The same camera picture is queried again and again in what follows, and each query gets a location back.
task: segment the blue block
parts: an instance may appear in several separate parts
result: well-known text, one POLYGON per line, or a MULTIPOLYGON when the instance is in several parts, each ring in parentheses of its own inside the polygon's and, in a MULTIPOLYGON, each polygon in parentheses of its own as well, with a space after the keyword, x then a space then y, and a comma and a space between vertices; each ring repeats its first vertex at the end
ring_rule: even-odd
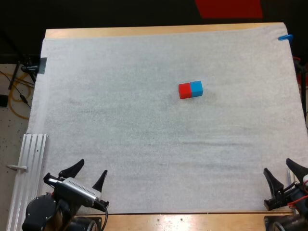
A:
POLYGON ((201 81, 190 82, 192 97, 202 96, 203 88, 201 81))

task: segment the metal bracket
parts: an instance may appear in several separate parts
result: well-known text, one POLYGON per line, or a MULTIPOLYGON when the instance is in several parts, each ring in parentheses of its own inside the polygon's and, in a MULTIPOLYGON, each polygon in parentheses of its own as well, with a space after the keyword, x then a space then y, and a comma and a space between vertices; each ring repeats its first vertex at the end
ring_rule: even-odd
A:
POLYGON ((38 67, 38 73, 39 74, 44 74, 45 73, 45 68, 46 68, 46 62, 47 62, 47 58, 41 58, 39 61, 39 67, 38 67))
POLYGON ((6 231, 22 230, 27 205, 38 195, 46 141, 46 134, 25 134, 18 164, 7 166, 16 176, 6 231))
POLYGON ((12 169, 14 171, 21 170, 22 172, 28 172, 27 166, 18 166, 18 165, 7 165, 9 169, 12 169))

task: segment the red cable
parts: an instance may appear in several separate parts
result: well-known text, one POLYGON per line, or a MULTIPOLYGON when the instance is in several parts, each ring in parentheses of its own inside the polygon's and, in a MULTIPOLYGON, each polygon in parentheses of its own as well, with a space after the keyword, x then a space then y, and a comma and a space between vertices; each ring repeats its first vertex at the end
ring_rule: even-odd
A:
POLYGON ((300 202, 300 201, 302 201, 302 200, 304 200, 304 199, 307 199, 307 198, 308 198, 308 195, 307 195, 307 196, 303 196, 303 197, 297 199, 296 201, 293 201, 293 202, 288 203, 288 205, 289 205, 289 206, 293 206, 293 205, 296 204, 297 202, 300 202))

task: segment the yellow cable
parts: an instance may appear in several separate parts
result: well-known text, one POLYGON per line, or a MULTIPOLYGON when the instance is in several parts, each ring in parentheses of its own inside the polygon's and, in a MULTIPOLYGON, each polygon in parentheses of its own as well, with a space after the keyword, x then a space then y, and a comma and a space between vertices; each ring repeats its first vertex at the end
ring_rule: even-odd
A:
MULTIPOLYGON (((20 79, 24 79, 25 77, 27 76, 27 73, 24 73, 20 79)), ((26 98, 28 98, 31 94, 31 88, 27 85, 28 87, 28 95, 26 98)), ((13 112, 14 115, 16 115, 17 117, 21 118, 21 119, 26 119, 26 120, 29 120, 29 117, 25 117, 23 115, 20 115, 18 114, 12 107, 12 104, 11 104, 11 99, 15 102, 22 102, 22 100, 17 100, 13 97, 13 91, 14 91, 15 87, 12 87, 11 90, 10 90, 10 93, 9 93, 9 98, 8 98, 8 105, 9 105, 9 108, 10 110, 13 112)))

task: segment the white towel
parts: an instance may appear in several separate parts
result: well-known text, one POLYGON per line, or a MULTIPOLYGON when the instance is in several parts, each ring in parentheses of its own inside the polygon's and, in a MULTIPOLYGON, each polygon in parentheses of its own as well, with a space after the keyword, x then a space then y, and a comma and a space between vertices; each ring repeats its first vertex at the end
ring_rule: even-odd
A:
POLYGON ((263 168, 286 183, 286 158, 308 166, 285 34, 45 39, 28 127, 49 134, 44 174, 84 158, 77 179, 91 186, 107 169, 110 213, 265 210, 263 168), (180 100, 178 84, 197 80, 203 96, 180 100))

